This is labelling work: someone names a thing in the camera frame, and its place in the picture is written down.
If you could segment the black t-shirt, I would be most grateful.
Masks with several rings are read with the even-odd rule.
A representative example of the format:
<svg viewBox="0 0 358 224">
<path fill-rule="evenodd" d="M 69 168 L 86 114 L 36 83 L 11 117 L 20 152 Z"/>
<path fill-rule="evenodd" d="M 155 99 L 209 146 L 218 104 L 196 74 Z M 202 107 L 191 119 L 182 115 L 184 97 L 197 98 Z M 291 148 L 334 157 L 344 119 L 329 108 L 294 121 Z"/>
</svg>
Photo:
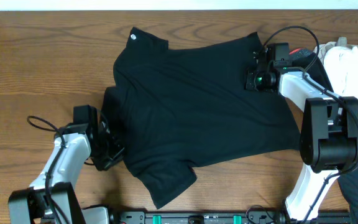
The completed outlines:
<svg viewBox="0 0 358 224">
<path fill-rule="evenodd" d="M 296 149 L 284 97 L 244 88 L 262 44 L 257 33 L 195 49 L 133 28 L 113 65 L 102 112 L 124 163 L 162 208 L 196 181 L 195 168 Z"/>
</svg>

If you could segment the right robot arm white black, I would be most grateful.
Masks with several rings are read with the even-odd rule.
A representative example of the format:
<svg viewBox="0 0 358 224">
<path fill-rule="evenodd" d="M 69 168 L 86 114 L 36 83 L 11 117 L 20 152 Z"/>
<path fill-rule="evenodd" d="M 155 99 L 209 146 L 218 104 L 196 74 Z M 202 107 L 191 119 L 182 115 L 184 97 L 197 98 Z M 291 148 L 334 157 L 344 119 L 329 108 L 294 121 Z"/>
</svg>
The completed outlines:
<svg viewBox="0 0 358 224">
<path fill-rule="evenodd" d="M 358 167 L 358 99 L 340 97 L 288 62 L 263 62 L 246 71 L 244 88 L 278 93 L 303 112 L 300 176 L 272 223 L 317 223 L 333 182 Z"/>
</svg>

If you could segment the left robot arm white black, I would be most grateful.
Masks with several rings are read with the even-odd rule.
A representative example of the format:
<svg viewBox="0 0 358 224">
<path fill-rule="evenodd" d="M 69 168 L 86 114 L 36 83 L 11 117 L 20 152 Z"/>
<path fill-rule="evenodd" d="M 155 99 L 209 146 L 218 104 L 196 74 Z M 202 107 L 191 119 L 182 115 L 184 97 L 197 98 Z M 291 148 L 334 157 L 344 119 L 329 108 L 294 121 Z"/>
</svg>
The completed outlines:
<svg viewBox="0 0 358 224">
<path fill-rule="evenodd" d="M 8 200 L 11 223 L 114 223 L 106 205 L 81 208 L 75 186 L 87 160 L 97 170 L 117 164 L 122 147 L 114 142 L 107 122 L 52 126 L 54 149 L 39 176 Z"/>
</svg>

